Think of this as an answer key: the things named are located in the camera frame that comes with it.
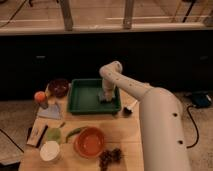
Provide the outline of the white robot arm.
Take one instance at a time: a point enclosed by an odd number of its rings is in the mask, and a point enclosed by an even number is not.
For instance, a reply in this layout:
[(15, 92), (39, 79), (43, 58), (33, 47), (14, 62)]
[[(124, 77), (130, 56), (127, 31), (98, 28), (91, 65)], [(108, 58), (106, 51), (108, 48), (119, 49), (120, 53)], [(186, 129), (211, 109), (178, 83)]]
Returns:
[(192, 171), (180, 100), (165, 88), (123, 75), (122, 70), (119, 61), (99, 69), (103, 96), (106, 101), (111, 100), (112, 91), (118, 87), (138, 100), (144, 171)]

